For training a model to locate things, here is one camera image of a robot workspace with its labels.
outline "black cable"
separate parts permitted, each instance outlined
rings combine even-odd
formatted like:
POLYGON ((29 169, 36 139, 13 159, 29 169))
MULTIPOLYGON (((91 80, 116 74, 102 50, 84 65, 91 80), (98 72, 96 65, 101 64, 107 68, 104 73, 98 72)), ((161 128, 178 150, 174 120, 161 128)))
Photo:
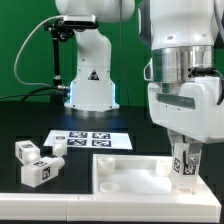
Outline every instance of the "black cable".
POLYGON ((26 94, 20 101, 24 102, 32 94, 43 92, 43 91, 46 91, 46 90, 52 90, 52 89, 58 89, 58 87, 56 87, 56 86, 49 86, 49 87, 43 87, 43 88, 39 88, 39 89, 33 90, 33 91, 29 92, 28 94, 26 94))
POLYGON ((120 54, 121 54, 121 66, 122 66, 122 74, 124 79, 124 84, 126 88, 126 94, 127 94, 127 101, 128 106, 130 106, 130 95, 129 95, 129 88, 128 88, 128 82, 127 82, 127 74, 125 69, 125 62, 124 62, 124 52, 123 52, 123 15, 122 15, 122 0, 119 0, 120 5, 120 54))
POLYGON ((33 97, 33 96, 54 96, 54 95, 59 95, 56 93, 44 93, 44 94, 21 94, 21 95, 11 95, 11 96, 3 96, 0 97, 0 100, 5 100, 5 99, 9 99, 9 98, 16 98, 16 97, 24 97, 24 96, 28 96, 28 97, 33 97))

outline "black table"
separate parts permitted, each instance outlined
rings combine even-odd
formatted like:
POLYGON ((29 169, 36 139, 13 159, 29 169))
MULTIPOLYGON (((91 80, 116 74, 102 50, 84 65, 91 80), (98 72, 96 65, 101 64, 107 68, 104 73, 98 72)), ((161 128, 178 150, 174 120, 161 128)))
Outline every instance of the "black table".
MULTIPOLYGON (((153 124, 148 109, 144 107, 121 107, 118 115, 83 118, 65 112, 64 107, 60 105, 1 102, 0 134, 0 192, 3 193, 91 194, 93 153, 170 155, 171 151, 166 129, 153 124), (60 175, 33 189, 20 183, 21 164, 15 157, 15 142, 31 140, 41 149, 41 156, 50 156, 51 148, 43 147, 50 130, 128 133, 133 150, 69 149, 68 155, 64 157, 66 166, 60 170, 60 175)), ((224 145, 205 145, 200 176, 221 204, 224 199, 223 170, 224 145)), ((0 221, 0 223, 34 222, 0 221)))

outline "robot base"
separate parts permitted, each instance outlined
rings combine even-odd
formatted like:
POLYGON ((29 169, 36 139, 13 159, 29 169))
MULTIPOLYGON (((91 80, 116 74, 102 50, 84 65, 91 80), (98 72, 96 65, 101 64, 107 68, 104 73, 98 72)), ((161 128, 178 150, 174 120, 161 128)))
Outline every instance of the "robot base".
POLYGON ((67 113, 74 114, 78 117, 83 118, 103 118, 103 117, 111 117, 119 114, 119 108, 107 110, 107 111, 88 111, 88 110, 79 110, 70 107, 65 107, 65 111, 67 113))

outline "logo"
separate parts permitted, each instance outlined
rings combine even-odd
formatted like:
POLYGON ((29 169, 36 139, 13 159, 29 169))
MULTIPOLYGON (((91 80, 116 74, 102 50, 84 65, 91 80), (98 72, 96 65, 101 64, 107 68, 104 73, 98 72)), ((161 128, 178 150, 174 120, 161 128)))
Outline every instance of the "logo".
POLYGON ((93 72, 91 73, 91 75, 89 76, 88 80, 95 80, 95 81, 99 81, 99 77, 96 73, 96 70, 93 70, 93 72))

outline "cube with marker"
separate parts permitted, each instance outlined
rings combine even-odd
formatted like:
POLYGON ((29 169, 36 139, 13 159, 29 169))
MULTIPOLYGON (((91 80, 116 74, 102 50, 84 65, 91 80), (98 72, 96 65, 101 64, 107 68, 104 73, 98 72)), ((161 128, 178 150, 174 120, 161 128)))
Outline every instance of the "cube with marker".
POLYGON ((63 158, 44 157, 35 163, 21 167, 21 182, 30 187, 37 187, 58 176, 59 169, 65 164, 63 158))
POLYGON ((15 155, 23 165, 38 161, 40 149, 31 141, 20 141, 15 143, 15 155))

